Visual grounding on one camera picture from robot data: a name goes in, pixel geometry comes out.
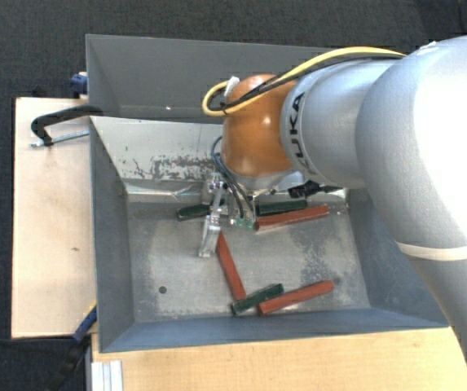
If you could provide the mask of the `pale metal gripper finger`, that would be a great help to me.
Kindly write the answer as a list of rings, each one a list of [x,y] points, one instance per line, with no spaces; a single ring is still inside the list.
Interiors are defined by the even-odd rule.
[[[208,258],[211,255],[211,247],[209,246],[209,237],[210,237],[210,216],[205,217],[202,238],[200,242],[200,247],[198,249],[198,257]]]
[[[220,217],[211,217],[209,223],[209,250],[211,253],[215,253],[218,237],[221,232]]]

